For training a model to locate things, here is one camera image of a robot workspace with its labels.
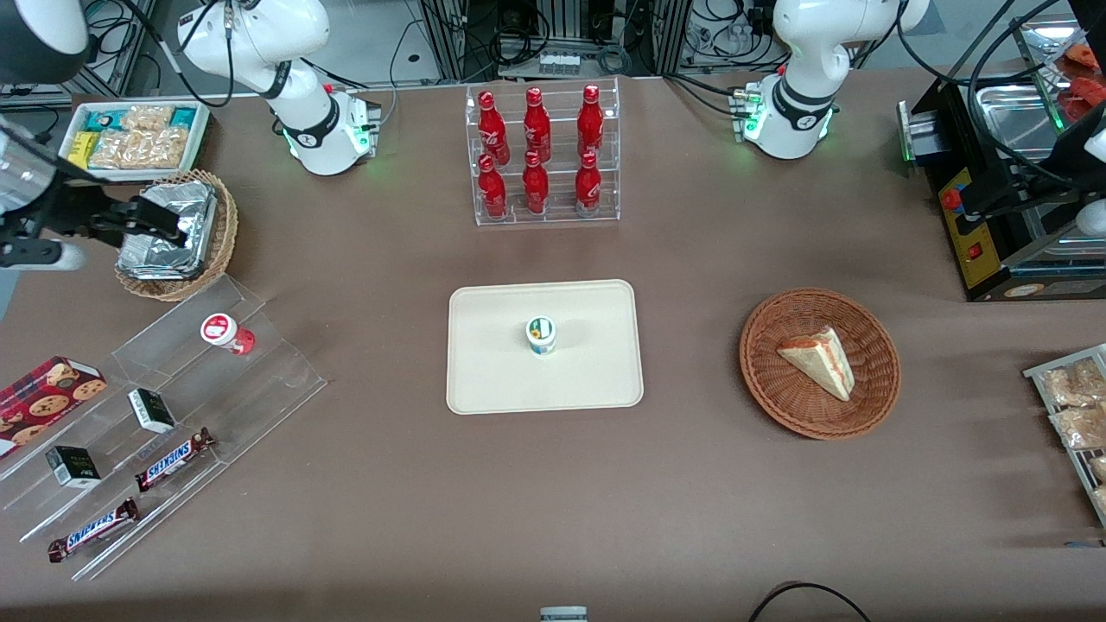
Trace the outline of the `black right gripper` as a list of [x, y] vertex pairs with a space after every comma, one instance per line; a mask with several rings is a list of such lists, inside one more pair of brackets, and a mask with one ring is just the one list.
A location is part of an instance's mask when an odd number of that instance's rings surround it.
[[63, 236], [98, 239], [102, 243], [125, 243], [129, 237], [152, 237], [166, 243], [186, 243], [179, 229], [161, 229], [149, 224], [178, 224], [177, 212], [145, 197], [108, 200], [100, 187], [58, 186], [48, 189], [35, 203], [40, 228]]

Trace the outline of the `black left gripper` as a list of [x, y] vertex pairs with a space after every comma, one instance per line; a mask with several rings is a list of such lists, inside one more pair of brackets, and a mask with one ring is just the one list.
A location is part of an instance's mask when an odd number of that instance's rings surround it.
[[981, 177], [957, 189], [966, 218], [992, 218], [1026, 209], [1051, 189], [1051, 182], [1036, 178]]

